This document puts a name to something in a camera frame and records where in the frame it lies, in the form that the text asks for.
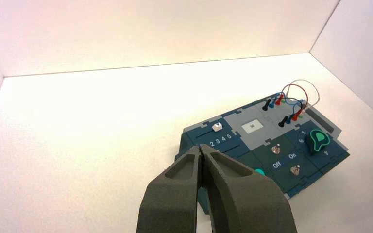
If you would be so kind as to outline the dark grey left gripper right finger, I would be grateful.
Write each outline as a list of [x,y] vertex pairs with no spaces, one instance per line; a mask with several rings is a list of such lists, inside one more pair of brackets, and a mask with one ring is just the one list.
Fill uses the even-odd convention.
[[201,153],[212,232],[297,232],[290,204],[271,178],[206,144]]

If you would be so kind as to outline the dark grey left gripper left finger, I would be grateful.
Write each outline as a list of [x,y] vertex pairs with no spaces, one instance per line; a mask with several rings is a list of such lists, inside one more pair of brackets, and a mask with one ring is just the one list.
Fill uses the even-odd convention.
[[147,185],[138,213],[138,233],[196,232],[201,158],[199,146],[193,146]]

